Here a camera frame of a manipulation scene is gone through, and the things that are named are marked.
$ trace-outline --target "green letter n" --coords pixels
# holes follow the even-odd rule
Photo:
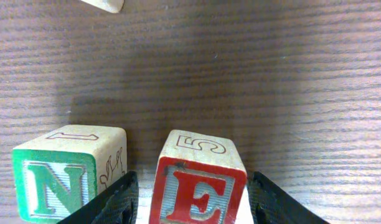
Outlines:
[[[54,175],[48,164],[31,163],[27,166],[35,175],[35,187],[37,188],[38,207],[34,211],[38,214],[51,215],[55,213],[54,209],[47,207],[47,188],[56,195],[58,200],[73,213],[82,206],[81,176],[84,170],[79,166],[67,166],[64,171],[69,176],[70,191]]]

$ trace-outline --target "toy block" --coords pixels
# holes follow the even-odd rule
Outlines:
[[[57,223],[127,172],[122,128],[67,125],[13,149],[21,218]]]
[[[149,223],[234,223],[246,181],[231,140],[173,130],[159,156]]]
[[[81,0],[81,1],[111,13],[120,12],[124,4],[124,0]]]

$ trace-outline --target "alphabet block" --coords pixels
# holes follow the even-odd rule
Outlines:
[[[124,129],[67,125],[13,149],[19,214],[28,222],[69,216],[127,171]]]
[[[173,130],[159,156],[149,223],[234,223],[246,181],[231,140]]]
[[[119,13],[124,4],[124,0],[81,0],[81,1],[111,13]]]

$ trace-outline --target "red block face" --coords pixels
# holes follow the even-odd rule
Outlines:
[[[150,223],[234,223],[246,174],[176,158],[159,160]]]

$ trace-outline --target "white block face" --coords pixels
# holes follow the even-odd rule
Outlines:
[[[190,131],[172,130],[160,157],[172,157],[246,171],[230,139]]]
[[[21,217],[61,220],[127,172],[126,133],[67,125],[15,147],[12,159]]]
[[[120,12],[124,4],[124,0],[81,0],[81,1],[111,13]]]
[[[254,223],[252,209],[250,208],[250,202],[248,201],[247,187],[245,187],[245,190],[243,191],[239,208],[235,224]]]

